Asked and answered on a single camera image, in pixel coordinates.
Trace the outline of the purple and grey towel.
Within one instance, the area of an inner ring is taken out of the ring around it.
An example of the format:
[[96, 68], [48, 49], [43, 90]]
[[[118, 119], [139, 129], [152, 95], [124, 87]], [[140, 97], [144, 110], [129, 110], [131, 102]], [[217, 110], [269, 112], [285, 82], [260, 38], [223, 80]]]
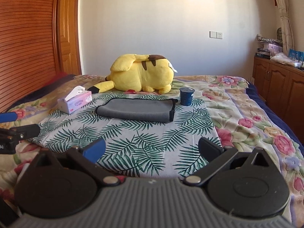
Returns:
[[99, 116], [121, 120], [170, 123], [174, 120], [176, 99], [151, 100], [113, 98], [96, 108]]

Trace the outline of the pink tissue box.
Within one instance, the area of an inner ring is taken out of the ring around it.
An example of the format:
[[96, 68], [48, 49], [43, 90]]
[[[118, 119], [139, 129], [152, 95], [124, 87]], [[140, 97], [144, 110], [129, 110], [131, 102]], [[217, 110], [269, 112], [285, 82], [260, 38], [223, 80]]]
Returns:
[[72, 114], [92, 101], [91, 91], [82, 86], [76, 86], [65, 97], [57, 100], [58, 109], [66, 114]]

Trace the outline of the palm leaf print cloth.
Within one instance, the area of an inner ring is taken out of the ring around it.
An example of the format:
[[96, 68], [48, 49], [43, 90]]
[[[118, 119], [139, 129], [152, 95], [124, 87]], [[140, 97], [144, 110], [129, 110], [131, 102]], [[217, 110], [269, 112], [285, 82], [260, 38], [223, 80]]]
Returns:
[[72, 146], [84, 147], [96, 139], [106, 142], [98, 165], [110, 172], [131, 177], [185, 177], [204, 167], [198, 142], [205, 137], [219, 145], [220, 139], [202, 99], [189, 106], [176, 105], [171, 123], [132, 121], [96, 114], [109, 100], [123, 94], [94, 95], [90, 104], [72, 114], [54, 111], [40, 122], [35, 144], [54, 152]]

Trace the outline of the dark blue cup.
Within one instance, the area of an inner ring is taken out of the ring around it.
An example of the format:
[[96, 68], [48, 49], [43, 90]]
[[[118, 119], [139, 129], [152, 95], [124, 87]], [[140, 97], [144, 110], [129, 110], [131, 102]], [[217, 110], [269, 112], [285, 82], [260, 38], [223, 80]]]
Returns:
[[192, 103], [195, 90], [189, 87], [182, 87], [180, 90], [180, 104], [184, 106], [190, 106]]

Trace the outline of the wooden low cabinet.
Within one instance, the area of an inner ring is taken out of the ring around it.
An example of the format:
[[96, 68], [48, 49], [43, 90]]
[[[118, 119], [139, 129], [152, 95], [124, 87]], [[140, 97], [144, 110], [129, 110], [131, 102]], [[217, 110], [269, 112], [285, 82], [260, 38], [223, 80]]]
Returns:
[[255, 57], [253, 79], [266, 105], [303, 143], [303, 71]]

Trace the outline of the wooden louvered wardrobe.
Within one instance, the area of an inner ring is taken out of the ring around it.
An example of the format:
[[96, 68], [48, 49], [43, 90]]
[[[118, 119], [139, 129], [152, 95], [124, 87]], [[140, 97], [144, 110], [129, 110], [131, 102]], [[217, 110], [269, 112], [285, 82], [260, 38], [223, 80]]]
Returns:
[[60, 73], [82, 73], [78, 0], [1, 0], [1, 110]]

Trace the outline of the yellow Pikachu plush toy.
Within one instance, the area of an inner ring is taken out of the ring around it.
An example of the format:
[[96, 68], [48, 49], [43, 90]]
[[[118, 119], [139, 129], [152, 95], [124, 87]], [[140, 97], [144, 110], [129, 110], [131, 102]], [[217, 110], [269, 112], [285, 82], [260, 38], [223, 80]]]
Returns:
[[176, 69], [161, 55], [124, 54], [110, 68], [105, 81], [88, 88], [91, 93], [104, 93], [111, 89], [134, 90], [159, 94], [170, 92]]

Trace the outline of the clutter on cabinet top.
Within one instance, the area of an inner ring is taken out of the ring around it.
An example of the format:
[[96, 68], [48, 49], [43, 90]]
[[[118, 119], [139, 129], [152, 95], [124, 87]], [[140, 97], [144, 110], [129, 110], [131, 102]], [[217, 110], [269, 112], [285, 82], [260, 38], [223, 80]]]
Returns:
[[303, 71], [303, 51], [289, 49], [287, 55], [283, 52], [281, 27], [277, 29], [276, 39], [264, 38], [262, 35], [257, 34], [256, 40], [258, 42], [256, 57], [289, 65]]

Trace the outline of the floral curtain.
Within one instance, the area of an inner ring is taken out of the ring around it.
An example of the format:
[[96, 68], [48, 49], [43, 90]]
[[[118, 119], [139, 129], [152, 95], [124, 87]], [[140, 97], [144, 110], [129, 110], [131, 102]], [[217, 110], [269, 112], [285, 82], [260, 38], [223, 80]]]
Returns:
[[283, 42], [283, 52], [288, 55], [290, 49], [294, 49], [294, 37], [293, 30], [289, 15], [289, 1], [288, 0], [276, 0], [280, 21], [281, 21], [281, 31], [282, 31], [282, 42]]

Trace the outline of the white wall socket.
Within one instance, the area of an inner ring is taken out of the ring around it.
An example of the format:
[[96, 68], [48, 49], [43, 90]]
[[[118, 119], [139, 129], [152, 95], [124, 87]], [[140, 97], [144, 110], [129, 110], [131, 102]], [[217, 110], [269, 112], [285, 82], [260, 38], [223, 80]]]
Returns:
[[223, 39], [223, 33], [217, 31], [210, 31], [209, 37], [213, 39]]

